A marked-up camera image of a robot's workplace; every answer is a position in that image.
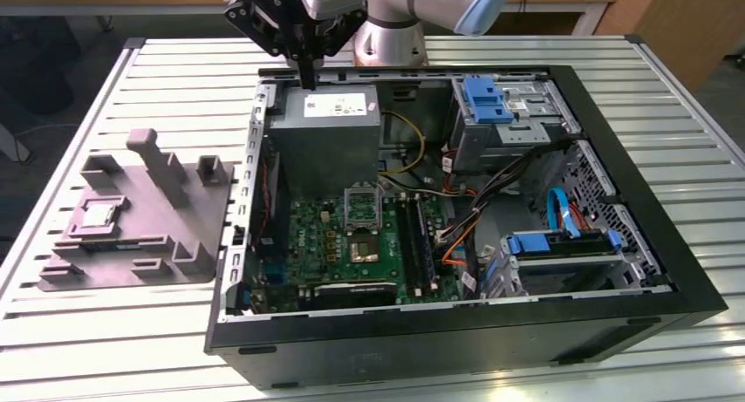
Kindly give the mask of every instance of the orange wire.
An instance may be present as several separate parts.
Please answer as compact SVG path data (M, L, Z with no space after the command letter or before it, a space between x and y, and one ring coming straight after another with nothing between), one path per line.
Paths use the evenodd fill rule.
M470 226L466 228L466 230L463 230L463 233L460 234L460 236L458 237L458 239L455 240L452 245L450 245L450 248L448 248L447 252L444 253L444 256L442 257L442 264L443 265L450 265L450 264L452 264L452 262L456 261L456 260L450 260L450 255L452 254L452 251L458 247L458 244L463 242L463 239L466 239L466 236L470 233L470 231L474 230L474 228L476 227L478 219L475 219L471 222Z

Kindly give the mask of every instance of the aluminum table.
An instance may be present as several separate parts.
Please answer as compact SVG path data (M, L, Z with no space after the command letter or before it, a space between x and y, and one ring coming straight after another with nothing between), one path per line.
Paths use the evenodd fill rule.
M261 393L203 354L212 284L34 287L91 152L120 163L152 127L181 162L240 162L257 69L245 39L132 40L0 269L0 400L681 400L745 395L743 154L643 44L623 37L428 37L432 65L573 65L730 309L594 365ZM343 51L327 61L350 65ZM447 351L458 352L456 343Z

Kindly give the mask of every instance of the floor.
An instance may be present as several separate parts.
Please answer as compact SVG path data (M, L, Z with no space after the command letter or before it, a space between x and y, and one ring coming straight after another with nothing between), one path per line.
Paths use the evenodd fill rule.
M12 106L0 92L0 122L13 133L49 125L21 137L36 155L29 165L17 165L0 156L0 262L12 245L4 237L17 235L75 134L75 127L62 125L76 125L85 117L125 38L237 36L221 17L117 17L109 33L100 31L91 17L73 17L68 22L83 49L81 58L65 69L76 93L75 104L64 112L40 118ZM733 61L721 63L695 97L745 148L745 71Z

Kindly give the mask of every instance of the motherboard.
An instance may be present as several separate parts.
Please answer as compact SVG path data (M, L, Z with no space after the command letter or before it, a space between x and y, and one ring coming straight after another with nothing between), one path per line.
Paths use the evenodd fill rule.
M268 311L458 300L434 248L443 225L440 203L424 195L292 201L288 256L264 265Z

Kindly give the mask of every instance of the black cable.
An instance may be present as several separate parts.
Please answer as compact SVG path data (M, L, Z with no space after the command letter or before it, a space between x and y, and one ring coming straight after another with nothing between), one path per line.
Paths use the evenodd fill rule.
M478 280L478 255L476 255L476 235L471 230L466 237L463 238L463 250L466 252L466 272L470 276ZM478 289L479 281L475 281L474 290L466 288L467 293L464 293L464 299L478 299L480 291Z
M574 144L573 139L556 140L547 145L534 146L526 153L520 155L504 168L502 168L486 182L480 191L474 197L470 203L471 212L467 214L466 218L455 224L451 228L444 229L440 237L447 237L452 235L454 232L460 230L472 222L472 219L480 215L480 212L488 205L488 200L494 194L498 194L503 188L510 186L515 181L518 181L527 170L532 159L540 157L544 153L555 152L566 149Z
M516 8L516 12L518 12L518 14L520 12L524 13L526 10L527 10L527 0L520 0L520 5Z

